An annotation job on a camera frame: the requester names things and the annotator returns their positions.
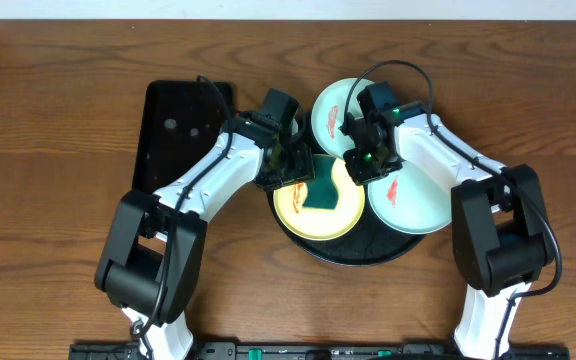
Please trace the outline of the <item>yellow plate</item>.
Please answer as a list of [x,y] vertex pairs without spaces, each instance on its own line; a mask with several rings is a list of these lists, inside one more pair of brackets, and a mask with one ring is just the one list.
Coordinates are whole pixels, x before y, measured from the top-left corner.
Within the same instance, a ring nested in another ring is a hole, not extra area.
[[313,241],[329,241],[349,232],[362,216],[365,190],[353,182],[345,162],[339,158],[334,163],[332,177],[339,192],[334,210],[303,206],[307,196],[306,183],[312,180],[274,190],[270,203],[279,223],[297,237]]

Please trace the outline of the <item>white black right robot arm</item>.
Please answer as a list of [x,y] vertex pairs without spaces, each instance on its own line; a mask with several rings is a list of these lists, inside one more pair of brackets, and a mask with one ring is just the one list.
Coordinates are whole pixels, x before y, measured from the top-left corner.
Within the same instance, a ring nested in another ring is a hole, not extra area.
[[518,303],[558,254],[535,171],[486,157],[429,106],[399,101],[386,82],[345,79],[333,99],[325,138],[380,221],[410,235],[451,229],[467,284],[453,333],[459,353],[509,354]]

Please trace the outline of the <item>green yellow sponge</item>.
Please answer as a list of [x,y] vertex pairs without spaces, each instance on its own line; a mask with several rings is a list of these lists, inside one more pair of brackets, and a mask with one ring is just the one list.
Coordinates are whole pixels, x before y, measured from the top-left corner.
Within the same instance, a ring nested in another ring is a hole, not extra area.
[[324,210],[334,210],[337,207],[339,192],[332,177],[335,161],[336,158],[328,155],[313,156],[314,179],[306,183],[304,207]]

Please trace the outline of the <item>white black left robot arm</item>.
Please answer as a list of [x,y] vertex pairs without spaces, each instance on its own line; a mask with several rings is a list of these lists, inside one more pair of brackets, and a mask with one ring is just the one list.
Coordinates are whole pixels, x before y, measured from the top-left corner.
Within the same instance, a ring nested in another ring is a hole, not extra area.
[[95,286],[131,321],[130,359],[183,359],[193,345],[184,310],[197,286],[209,222],[244,185],[265,192],[313,179],[312,153],[294,130],[300,105],[276,89],[261,108],[228,116],[214,146],[152,194],[120,200]]

